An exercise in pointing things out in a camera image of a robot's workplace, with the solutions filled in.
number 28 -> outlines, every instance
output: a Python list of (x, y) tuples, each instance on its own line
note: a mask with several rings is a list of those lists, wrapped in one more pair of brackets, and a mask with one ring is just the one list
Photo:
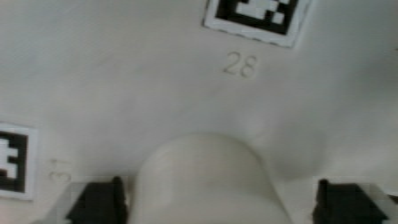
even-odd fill
[(225, 68), (225, 72), (232, 75), (241, 75), (244, 78), (251, 78), (257, 75), (257, 56), (242, 57), (239, 52), (228, 54), (232, 64)]

white floor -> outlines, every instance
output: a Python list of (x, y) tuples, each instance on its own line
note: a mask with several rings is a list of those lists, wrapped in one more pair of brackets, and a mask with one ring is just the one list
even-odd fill
[[(3, 224), (45, 219), (70, 177), (122, 175), (132, 187), (157, 147), (193, 132), (257, 149), (297, 224), (321, 177), (398, 193), (397, 1), (313, 0), (294, 49), (203, 28), (205, 8), (0, 0), (0, 121), (42, 132), (36, 200), (0, 199)], [(251, 79), (225, 73), (232, 52), (258, 58)]]

white surface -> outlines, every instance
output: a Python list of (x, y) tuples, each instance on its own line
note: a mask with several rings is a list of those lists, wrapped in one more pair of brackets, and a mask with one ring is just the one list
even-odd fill
[[(203, 0), (0, 1), (0, 121), (42, 131), (35, 202), (0, 200), (0, 223), (43, 219), (81, 176), (130, 175), (193, 132), (235, 136), (267, 158), (297, 224), (317, 178), (363, 176), (398, 193), (397, 0), (319, 0), (294, 49), (203, 28)], [(223, 73), (228, 53), (258, 76)]]
[[(0, 190), (0, 200), (8, 201), (6, 198), (13, 198), (19, 200), (33, 200), (36, 195), (36, 170), (38, 170), (38, 130), (31, 127), (0, 123), (0, 131), (8, 133), (15, 133), (20, 135), (26, 135), (29, 137), (27, 142), (27, 163), (26, 163), (26, 191), (24, 192), (13, 192), (8, 190)], [(3, 155), (3, 162), (0, 162), (0, 169), (6, 168), (6, 170), (11, 171), (10, 178), (17, 178), (17, 165), (8, 163), (10, 156), (19, 155), (17, 149), (10, 148), (10, 141), (0, 138), (0, 150), (8, 150), (6, 156)]]
[(138, 177), (130, 224), (292, 224), (260, 159), (234, 138), (168, 143)]

printed number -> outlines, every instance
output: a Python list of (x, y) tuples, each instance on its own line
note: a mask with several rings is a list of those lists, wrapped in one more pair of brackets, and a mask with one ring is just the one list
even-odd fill
[(241, 53), (234, 52), (228, 54), (228, 58), (234, 58), (234, 63), (232, 65), (226, 67), (225, 72), (232, 75), (237, 75), (237, 70), (239, 70), (239, 63), (241, 63)]
[(225, 72), (232, 75), (241, 74), (244, 78), (251, 78), (257, 73), (257, 64), (258, 64), (257, 56), (242, 58), (241, 53), (232, 52), (228, 54), (228, 58), (232, 58), (234, 61), (225, 69)]
[(72, 168), (72, 163), (54, 159), (52, 164), (54, 171), (51, 172), (49, 178), (54, 183), (66, 184), (72, 182), (72, 173), (68, 172), (68, 169)]

black and white square marker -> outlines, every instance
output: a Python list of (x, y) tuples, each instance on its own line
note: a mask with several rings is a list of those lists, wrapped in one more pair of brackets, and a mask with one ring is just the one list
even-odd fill
[(292, 47), (310, 0), (210, 0), (205, 26)]
[(0, 197), (33, 200), (38, 131), (0, 123)]

